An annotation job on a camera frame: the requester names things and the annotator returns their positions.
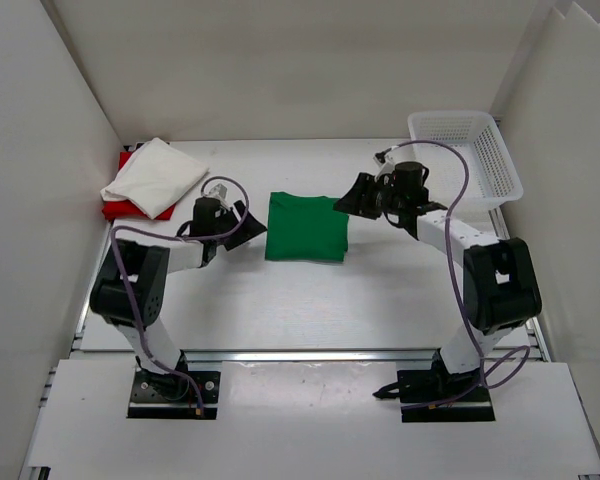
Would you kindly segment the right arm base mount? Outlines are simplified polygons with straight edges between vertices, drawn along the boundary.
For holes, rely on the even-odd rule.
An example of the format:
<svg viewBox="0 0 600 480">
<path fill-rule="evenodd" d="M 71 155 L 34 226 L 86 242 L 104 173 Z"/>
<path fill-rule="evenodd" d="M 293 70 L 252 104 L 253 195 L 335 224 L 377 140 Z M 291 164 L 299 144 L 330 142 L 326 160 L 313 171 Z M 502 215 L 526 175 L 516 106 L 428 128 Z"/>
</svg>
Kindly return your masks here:
<svg viewBox="0 0 600 480">
<path fill-rule="evenodd" d="M 373 393 L 398 400 L 403 423 L 483 423 L 496 420 L 489 391 L 477 369 L 451 374 L 441 360 L 428 370 L 398 370 L 397 380 Z"/>
</svg>

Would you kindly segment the green garment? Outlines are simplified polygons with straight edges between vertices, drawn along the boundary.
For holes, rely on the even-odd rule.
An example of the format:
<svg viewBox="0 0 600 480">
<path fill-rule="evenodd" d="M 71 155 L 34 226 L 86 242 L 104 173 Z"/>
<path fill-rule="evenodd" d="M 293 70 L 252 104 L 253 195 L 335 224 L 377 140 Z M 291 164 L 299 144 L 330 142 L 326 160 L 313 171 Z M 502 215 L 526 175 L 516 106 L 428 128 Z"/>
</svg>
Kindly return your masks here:
<svg viewBox="0 0 600 480">
<path fill-rule="evenodd" d="M 348 252 L 349 216 L 334 209 L 336 198 L 272 192 L 265 259 L 340 264 Z"/>
</svg>

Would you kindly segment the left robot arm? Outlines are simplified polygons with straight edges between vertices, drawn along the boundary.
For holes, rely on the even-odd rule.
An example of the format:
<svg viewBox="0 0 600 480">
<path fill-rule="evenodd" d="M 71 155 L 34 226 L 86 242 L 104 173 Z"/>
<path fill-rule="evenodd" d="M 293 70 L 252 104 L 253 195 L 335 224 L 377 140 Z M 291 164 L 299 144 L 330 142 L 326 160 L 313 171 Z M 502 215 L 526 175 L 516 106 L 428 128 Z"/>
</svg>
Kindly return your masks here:
<svg viewBox="0 0 600 480">
<path fill-rule="evenodd" d="M 232 206 L 201 197 L 192 217 L 167 245 L 147 245 L 112 232 L 109 250 L 90 294 L 90 308 L 126 338 L 141 370 L 155 374 L 155 388 L 168 400 L 190 386 L 186 356 L 170 338 L 161 318 L 167 277 L 204 268 L 217 250 L 227 251 L 264 234 L 242 201 Z"/>
</svg>

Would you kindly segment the white t-shirt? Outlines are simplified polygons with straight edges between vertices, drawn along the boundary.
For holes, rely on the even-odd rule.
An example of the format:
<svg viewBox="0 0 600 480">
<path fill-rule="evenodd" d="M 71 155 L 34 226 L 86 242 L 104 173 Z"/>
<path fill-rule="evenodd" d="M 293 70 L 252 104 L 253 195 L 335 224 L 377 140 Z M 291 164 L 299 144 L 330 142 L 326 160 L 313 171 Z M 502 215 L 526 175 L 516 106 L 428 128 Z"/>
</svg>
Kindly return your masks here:
<svg viewBox="0 0 600 480">
<path fill-rule="evenodd" d="M 155 220 L 208 172 L 204 161 L 154 138 L 131 153 L 120 154 L 119 171 L 100 195 L 103 202 L 129 200 Z"/>
</svg>

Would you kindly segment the red t-shirt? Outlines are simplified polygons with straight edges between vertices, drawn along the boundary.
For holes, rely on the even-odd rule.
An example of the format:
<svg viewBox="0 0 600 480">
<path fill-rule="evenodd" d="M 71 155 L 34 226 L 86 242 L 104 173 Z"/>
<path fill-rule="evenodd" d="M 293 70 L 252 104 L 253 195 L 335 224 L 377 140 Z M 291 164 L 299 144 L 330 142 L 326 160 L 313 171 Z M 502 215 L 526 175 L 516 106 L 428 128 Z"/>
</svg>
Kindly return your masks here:
<svg viewBox="0 0 600 480">
<path fill-rule="evenodd" d="M 156 221 L 170 220 L 175 210 L 175 204 L 171 205 L 157 217 Z M 104 218 L 112 222 L 119 218 L 141 218 L 148 219 L 148 216 L 143 213 L 136 205 L 129 200 L 124 201 L 105 201 L 101 212 Z"/>
</svg>

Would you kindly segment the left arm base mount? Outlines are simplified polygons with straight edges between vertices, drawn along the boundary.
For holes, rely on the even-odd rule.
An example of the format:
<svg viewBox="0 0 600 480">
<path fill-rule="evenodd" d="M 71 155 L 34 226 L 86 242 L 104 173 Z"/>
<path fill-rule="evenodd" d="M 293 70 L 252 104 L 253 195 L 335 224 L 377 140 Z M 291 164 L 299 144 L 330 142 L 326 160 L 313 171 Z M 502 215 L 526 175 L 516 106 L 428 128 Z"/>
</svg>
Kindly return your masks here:
<svg viewBox="0 0 600 480">
<path fill-rule="evenodd" d="M 215 420 L 221 385 L 219 370 L 189 369 L 188 380 L 136 368 L 129 395 L 130 419 Z"/>
</svg>

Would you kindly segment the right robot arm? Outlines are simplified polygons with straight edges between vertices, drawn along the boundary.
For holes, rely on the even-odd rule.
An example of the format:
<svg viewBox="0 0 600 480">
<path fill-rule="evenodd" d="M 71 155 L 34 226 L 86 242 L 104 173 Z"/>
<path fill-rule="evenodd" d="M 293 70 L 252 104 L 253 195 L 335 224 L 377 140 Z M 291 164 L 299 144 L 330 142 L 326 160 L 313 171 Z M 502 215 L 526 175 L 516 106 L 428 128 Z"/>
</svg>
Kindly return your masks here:
<svg viewBox="0 0 600 480">
<path fill-rule="evenodd" d="M 429 375 L 429 387 L 450 400 L 466 384 L 464 374 L 480 368 L 497 343 L 540 313 L 541 297 L 526 243 L 481 232 L 429 197 L 429 169 L 401 162 L 374 176 L 358 175 L 334 204 L 340 213 L 376 220 L 385 218 L 447 258 L 463 326 L 439 353 L 442 365 Z"/>
</svg>

